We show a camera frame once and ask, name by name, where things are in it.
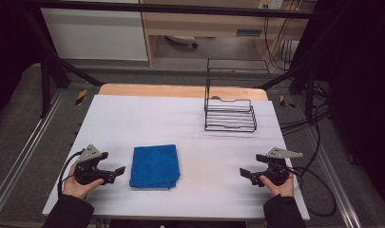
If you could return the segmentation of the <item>white wall socket strip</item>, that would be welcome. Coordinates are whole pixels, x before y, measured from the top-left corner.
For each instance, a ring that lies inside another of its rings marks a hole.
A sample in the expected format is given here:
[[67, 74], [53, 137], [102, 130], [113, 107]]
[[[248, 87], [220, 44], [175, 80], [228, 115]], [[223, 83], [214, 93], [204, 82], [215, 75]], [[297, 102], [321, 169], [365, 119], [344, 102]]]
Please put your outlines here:
[[259, 9], [279, 10], [282, 6], [283, 0], [260, 0]]

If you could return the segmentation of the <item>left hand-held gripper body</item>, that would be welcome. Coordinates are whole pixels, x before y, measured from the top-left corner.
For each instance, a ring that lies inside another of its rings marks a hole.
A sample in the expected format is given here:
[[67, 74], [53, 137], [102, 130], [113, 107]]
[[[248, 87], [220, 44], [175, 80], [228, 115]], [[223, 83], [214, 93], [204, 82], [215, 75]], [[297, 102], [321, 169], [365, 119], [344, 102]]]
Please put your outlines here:
[[79, 183], [86, 185], [98, 179], [114, 178], [115, 174], [113, 171], [100, 170], [98, 168], [99, 162], [107, 157], [107, 152], [100, 152], [93, 144], [90, 144], [82, 151], [77, 160], [74, 172], [75, 179]]

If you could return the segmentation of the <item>white chair base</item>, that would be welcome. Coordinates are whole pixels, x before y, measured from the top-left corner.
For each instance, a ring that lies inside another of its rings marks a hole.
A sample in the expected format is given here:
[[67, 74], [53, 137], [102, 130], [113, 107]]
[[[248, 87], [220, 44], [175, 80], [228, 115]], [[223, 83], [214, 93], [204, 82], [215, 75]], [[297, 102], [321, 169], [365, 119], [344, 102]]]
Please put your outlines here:
[[196, 39], [193, 36], [171, 36], [168, 35], [167, 38], [173, 42], [180, 44], [190, 45], [192, 48], [197, 48], [199, 45], [196, 42]]

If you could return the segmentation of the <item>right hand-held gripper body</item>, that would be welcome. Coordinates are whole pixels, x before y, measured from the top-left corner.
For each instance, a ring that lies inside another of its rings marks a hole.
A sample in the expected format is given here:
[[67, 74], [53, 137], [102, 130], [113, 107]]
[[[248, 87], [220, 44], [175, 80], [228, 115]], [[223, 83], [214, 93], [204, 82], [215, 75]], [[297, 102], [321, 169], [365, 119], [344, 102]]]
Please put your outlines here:
[[289, 169], [287, 167], [286, 160], [302, 157], [302, 153], [274, 147], [265, 155], [256, 155], [258, 162], [263, 162], [268, 165], [268, 168], [264, 172], [259, 172], [258, 175], [259, 177], [267, 177], [275, 185], [282, 185], [289, 176]]

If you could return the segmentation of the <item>black metal frame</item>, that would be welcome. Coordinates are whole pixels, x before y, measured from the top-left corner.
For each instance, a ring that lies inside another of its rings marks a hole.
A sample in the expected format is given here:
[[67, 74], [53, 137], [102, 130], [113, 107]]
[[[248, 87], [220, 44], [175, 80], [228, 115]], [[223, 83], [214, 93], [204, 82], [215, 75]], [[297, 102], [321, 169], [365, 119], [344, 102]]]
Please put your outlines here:
[[87, 75], [72, 64], [63, 60], [48, 41], [45, 30], [39, 26], [39, 21], [34, 17], [33, 12], [42, 9], [63, 9], [63, 10], [101, 10], [101, 11], [125, 11], [125, 12], [149, 12], [149, 13], [175, 13], [175, 14], [201, 14], [221, 15], [239, 17], [261, 17], [261, 18], [293, 18], [293, 19], [319, 19], [324, 17], [322, 13], [312, 11], [292, 11], [281, 9], [243, 9], [225, 7], [204, 7], [204, 6], [182, 6], [163, 4], [132, 4], [112, 2], [89, 2], [89, 1], [64, 1], [64, 0], [22, 0], [20, 1], [23, 14], [29, 28], [35, 35], [39, 46], [38, 53], [41, 54], [42, 66], [42, 87], [43, 87], [43, 113], [45, 116], [50, 108], [50, 95], [48, 80], [51, 76], [59, 87], [68, 87], [70, 81], [64, 69], [74, 73], [94, 86], [102, 86], [104, 83]]

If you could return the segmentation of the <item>black yellow tape strip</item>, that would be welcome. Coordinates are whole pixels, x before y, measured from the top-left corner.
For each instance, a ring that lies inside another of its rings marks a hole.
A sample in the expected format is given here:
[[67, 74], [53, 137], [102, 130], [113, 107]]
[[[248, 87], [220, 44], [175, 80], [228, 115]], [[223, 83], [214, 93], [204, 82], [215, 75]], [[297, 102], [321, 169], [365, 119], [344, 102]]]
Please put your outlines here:
[[81, 105], [83, 99], [86, 97], [87, 95], [87, 89], [82, 89], [75, 101], [75, 105]]
[[283, 95], [279, 95], [279, 104], [282, 106], [287, 106], [289, 108], [296, 108], [296, 106], [294, 104], [288, 103], [285, 100], [285, 97]]

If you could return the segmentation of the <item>light wooden desk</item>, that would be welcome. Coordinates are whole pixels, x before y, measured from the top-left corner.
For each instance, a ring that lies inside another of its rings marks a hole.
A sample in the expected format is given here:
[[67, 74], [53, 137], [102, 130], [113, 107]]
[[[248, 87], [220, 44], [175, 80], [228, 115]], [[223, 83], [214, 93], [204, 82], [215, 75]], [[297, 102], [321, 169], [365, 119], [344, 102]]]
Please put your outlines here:
[[[260, 0], [139, 0], [142, 4], [185, 5], [205, 7], [259, 9]], [[313, 11], [317, 0], [283, 0], [280, 10]], [[247, 38], [254, 41], [258, 55], [266, 64], [277, 59], [281, 44], [298, 41], [308, 21], [201, 14], [142, 14], [148, 61], [154, 62], [157, 39], [160, 36], [195, 36]]]

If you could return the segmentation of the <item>white cabinet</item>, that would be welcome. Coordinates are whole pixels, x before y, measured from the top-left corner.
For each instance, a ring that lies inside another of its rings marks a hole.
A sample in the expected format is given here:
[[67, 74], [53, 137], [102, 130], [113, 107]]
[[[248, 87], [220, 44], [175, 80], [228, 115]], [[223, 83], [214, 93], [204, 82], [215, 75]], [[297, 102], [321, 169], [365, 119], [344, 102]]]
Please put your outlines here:
[[76, 60], [147, 61], [139, 12], [41, 9], [58, 55]]

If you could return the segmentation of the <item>person's right hand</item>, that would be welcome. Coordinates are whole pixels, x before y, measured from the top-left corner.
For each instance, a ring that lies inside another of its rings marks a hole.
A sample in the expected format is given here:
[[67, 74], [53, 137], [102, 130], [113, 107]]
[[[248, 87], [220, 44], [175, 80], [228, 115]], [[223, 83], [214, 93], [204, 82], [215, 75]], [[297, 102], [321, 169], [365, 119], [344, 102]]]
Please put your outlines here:
[[294, 196], [294, 175], [289, 174], [287, 180], [282, 185], [275, 185], [267, 177], [260, 176], [262, 183], [271, 191], [272, 195], [282, 197], [293, 197]]

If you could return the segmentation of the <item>wooden table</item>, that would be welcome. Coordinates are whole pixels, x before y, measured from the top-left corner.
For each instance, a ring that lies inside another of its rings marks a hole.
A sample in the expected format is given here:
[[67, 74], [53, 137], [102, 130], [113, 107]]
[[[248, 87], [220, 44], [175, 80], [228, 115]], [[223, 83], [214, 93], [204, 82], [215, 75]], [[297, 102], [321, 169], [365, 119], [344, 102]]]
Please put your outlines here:
[[[205, 86], [105, 84], [101, 86], [99, 95], [204, 98]], [[225, 100], [268, 100], [262, 89], [229, 86], [211, 86], [209, 96]]]

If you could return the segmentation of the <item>person's left hand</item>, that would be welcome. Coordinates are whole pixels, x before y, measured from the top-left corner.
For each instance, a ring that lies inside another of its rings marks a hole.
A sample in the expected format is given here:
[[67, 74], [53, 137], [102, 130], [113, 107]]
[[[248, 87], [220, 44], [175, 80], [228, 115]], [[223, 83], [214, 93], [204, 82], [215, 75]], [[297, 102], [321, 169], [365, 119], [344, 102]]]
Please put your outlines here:
[[64, 195], [73, 196], [80, 200], [84, 200], [87, 194], [104, 183], [103, 179], [95, 180], [89, 184], [83, 185], [74, 178], [76, 164], [74, 163], [69, 170], [68, 176], [64, 181], [63, 191]]

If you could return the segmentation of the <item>aluminium floor rail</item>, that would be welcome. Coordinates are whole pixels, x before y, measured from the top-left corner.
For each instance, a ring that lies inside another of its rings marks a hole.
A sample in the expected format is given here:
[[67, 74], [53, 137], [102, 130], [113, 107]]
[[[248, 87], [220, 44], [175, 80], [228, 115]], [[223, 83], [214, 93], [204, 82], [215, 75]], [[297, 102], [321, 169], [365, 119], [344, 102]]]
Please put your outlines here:
[[308, 134], [316, 147], [316, 158], [321, 170], [336, 197], [337, 208], [341, 214], [347, 228], [361, 228], [361, 222], [357, 213], [349, 200], [349, 197], [340, 181], [337, 171], [328, 158], [327, 153], [320, 142], [320, 134], [314, 126], [308, 128]]
[[30, 157], [32, 156], [35, 148], [37, 147], [38, 143], [42, 139], [44, 132], [46, 131], [51, 119], [53, 118], [63, 97], [66, 94], [67, 94], [67, 91], [65, 89], [59, 89], [55, 93], [50, 103], [51, 105], [50, 110], [47, 112], [47, 114], [43, 118], [41, 118], [38, 121], [37, 125], [35, 126], [34, 130], [31, 132], [28, 140], [26, 141], [26, 144], [21, 149], [17, 159], [12, 165], [10, 171], [8, 172], [2, 184], [0, 185], [0, 212], [2, 211], [6, 201], [8, 200], [12, 192], [12, 189], [14, 188], [16, 182], [18, 182], [20, 176], [22, 175], [24, 168], [27, 166], [27, 163], [29, 162]]

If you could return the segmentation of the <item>blue folded cloth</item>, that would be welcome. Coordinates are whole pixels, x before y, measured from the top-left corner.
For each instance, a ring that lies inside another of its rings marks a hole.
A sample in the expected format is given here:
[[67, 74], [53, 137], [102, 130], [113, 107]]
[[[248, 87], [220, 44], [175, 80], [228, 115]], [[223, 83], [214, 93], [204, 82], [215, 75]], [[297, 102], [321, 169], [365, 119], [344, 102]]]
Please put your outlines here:
[[175, 144], [134, 148], [129, 185], [139, 189], [170, 189], [180, 177]]

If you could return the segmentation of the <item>white table cover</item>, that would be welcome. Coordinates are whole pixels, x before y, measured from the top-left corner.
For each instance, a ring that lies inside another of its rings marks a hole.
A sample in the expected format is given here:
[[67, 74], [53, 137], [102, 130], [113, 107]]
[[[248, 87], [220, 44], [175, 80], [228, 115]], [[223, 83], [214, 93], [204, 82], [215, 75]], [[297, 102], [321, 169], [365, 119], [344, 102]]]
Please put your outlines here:
[[114, 183], [91, 191], [94, 214], [110, 219], [260, 220], [270, 192], [252, 185], [241, 169], [258, 172], [257, 161], [274, 147], [285, 146], [275, 109], [269, 101], [253, 103], [257, 129], [207, 131], [203, 100], [169, 97], [107, 96], [93, 98], [71, 150], [89, 144], [108, 154], [105, 170], [132, 166], [137, 146], [173, 144], [181, 176], [171, 189], [142, 190], [124, 173]]

